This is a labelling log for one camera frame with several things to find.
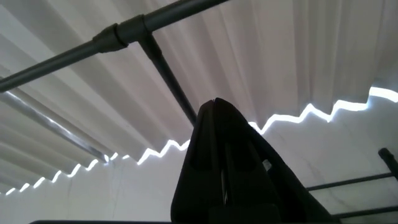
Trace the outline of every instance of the black pipe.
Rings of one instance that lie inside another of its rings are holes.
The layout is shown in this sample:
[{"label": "black pipe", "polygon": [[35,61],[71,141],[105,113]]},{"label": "black pipe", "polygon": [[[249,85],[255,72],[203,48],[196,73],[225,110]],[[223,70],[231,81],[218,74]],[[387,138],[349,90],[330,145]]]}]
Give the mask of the black pipe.
[{"label": "black pipe", "polygon": [[[144,35],[144,33],[155,31],[225,1],[227,0],[180,0],[146,16],[138,16],[123,22],[120,27],[117,24],[109,26],[94,37],[93,40],[85,44],[0,80],[0,93],[31,82],[97,53],[123,49],[129,43],[137,41],[137,38]],[[128,34],[133,33],[133,35],[127,36],[128,39],[121,39],[119,34],[125,32]]]},{"label": "black pipe", "polygon": [[188,98],[185,96],[185,93],[181,89],[180,84],[178,84],[178,81],[167,64],[166,59],[163,57],[162,50],[157,44],[154,36],[152,34],[148,34],[138,42],[149,59],[152,60],[152,63],[160,73],[160,76],[163,78],[164,82],[166,82],[170,91],[173,93],[174,98],[180,104],[181,109],[184,111],[192,125],[195,125],[197,115],[193,110],[192,105],[189,103]]},{"label": "black pipe", "polygon": [[379,150],[379,156],[386,163],[392,175],[398,180],[398,162],[394,159],[394,155],[386,148]]},{"label": "black pipe", "polygon": [[338,181],[334,183],[329,183],[329,184],[322,184],[318,186],[313,186],[313,187],[307,187],[308,191],[311,190],[321,190],[321,189],[327,189],[330,187],[338,187],[342,185],[347,185],[347,184],[355,184],[355,183],[360,183],[360,182],[365,182],[365,181],[370,181],[370,180],[377,180],[377,179],[383,179],[387,177],[393,177],[391,173],[388,174],[377,174],[377,175],[372,175],[369,177],[360,177],[356,179],[351,179],[351,180],[343,180],[343,181]]},{"label": "black pipe", "polygon": [[374,208],[374,209],[363,210],[363,211],[335,214],[332,216],[335,218],[341,219],[341,218],[360,217],[360,216],[365,216],[365,215],[375,215],[375,214],[380,214],[380,213],[396,212],[396,211],[398,211],[398,206],[390,206],[390,207],[384,207],[384,208]]}]

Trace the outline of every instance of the black rod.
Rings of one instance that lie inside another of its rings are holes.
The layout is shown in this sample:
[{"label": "black rod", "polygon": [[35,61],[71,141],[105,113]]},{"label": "black rod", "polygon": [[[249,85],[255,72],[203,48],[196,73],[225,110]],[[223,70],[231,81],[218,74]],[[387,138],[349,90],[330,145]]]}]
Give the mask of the black rod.
[{"label": "black rod", "polygon": [[372,175],[369,177],[360,177],[360,178],[351,179],[351,180],[343,180],[343,181],[338,181],[338,182],[329,183],[329,184],[322,184],[322,185],[318,185],[318,186],[307,187],[307,190],[308,191],[321,190],[321,189],[327,189],[330,187],[338,187],[338,186],[342,186],[342,185],[355,184],[355,183],[360,183],[360,182],[365,182],[365,181],[370,181],[370,180],[383,179],[383,178],[387,178],[387,177],[393,177],[393,175],[391,173],[377,174],[377,175]]},{"label": "black rod", "polygon": [[178,84],[178,81],[171,71],[169,65],[167,64],[166,59],[162,54],[162,50],[157,44],[154,36],[152,34],[148,34],[146,37],[139,40],[139,44],[149,59],[152,60],[152,63],[155,65],[164,82],[166,82],[168,88],[173,93],[174,98],[180,104],[181,109],[184,111],[192,125],[195,125],[197,115],[193,110],[192,105],[189,103],[188,98],[185,96],[185,93]]},{"label": "black rod", "polygon": [[341,219],[341,218],[360,217],[360,216],[365,216],[365,215],[375,215],[375,214],[380,214],[380,213],[396,212],[396,211],[398,211],[398,206],[390,206],[390,207],[384,207],[384,208],[374,208],[374,209],[363,210],[363,211],[341,213],[341,214],[336,214],[336,215],[332,215],[332,216],[335,218]]},{"label": "black rod", "polygon": [[9,77],[1,79],[0,93],[31,82],[97,53],[98,51],[92,41],[79,45],[78,47],[54,56],[44,62],[40,62]]},{"label": "black rod", "polygon": [[394,159],[394,155],[388,149],[382,148],[379,150],[379,156],[386,163],[392,175],[398,180],[398,162]]},{"label": "black rod", "polygon": [[[142,24],[139,22],[129,22],[131,19],[123,22],[125,26],[120,27],[122,29],[119,29],[118,25],[114,24],[113,26],[105,28],[100,34],[94,37],[93,40],[85,44],[79,45],[60,55],[0,80],[0,93],[4,93],[5,91],[31,82],[44,75],[48,75],[49,73],[93,56],[99,52],[105,53],[123,49],[127,47],[129,43],[137,41],[137,38],[141,35],[140,32],[155,31],[225,1],[226,0],[177,1],[143,16],[141,20],[145,24],[146,30],[141,29]],[[134,33],[134,35],[128,35],[128,39],[121,39],[118,34],[126,30],[129,30],[130,33]]]}]

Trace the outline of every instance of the white wall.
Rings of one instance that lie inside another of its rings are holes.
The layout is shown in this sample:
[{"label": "white wall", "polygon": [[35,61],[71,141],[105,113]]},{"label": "white wall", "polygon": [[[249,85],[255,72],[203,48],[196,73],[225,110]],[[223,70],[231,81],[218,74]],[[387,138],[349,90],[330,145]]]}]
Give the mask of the white wall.
[{"label": "white wall", "polygon": [[[388,172],[377,151],[387,147],[398,156],[397,114],[398,104],[372,97],[366,111],[340,110],[330,123],[313,114],[300,124],[276,122],[265,138],[309,187]],[[97,164],[89,172],[81,169],[71,179],[61,175],[54,184],[45,181],[36,189],[0,195],[0,223],[169,220],[184,155],[171,149],[163,158],[151,157],[140,166],[119,157],[106,166]],[[331,213],[343,213],[398,205],[398,182],[388,178],[312,194]],[[379,217],[393,220],[396,214]],[[360,220],[375,222],[381,218]]]}]

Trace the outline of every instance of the white corrugated ceiling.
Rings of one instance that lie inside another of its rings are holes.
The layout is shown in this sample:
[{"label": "white corrugated ceiling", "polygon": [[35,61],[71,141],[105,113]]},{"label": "white corrugated ceiling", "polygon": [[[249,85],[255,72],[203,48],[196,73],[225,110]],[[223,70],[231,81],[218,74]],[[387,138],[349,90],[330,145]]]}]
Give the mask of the white corrugated ceiling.
[{"label": "white corrugated ceiling", "polygon": [[[105,27],[170,1],[0,1],[0,76],[82,44]],[[311,103],[364,103],[371,85],[398,90],[398,2],[240,1],[154,32],[197,112],[220,97],[263,127]],[[138,44],[97,55],[8,93],[99,152],[139,160],[190,124]],[[89,167],[97,157],[0,102],[0,192]]]}]

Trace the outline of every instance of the pointed black object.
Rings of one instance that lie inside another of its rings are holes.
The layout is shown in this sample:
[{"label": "pointed black object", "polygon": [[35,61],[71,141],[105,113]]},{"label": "pointed black object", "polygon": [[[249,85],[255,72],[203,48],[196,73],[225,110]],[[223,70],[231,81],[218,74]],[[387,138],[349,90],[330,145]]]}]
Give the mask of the pointed black object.
[{"label": "pointed black object", "polygon": [[[266,171],[262,162],[271,168]],[[181,223],[335,222],[243,115],[220,98],[201,106],[175,190]]]}]

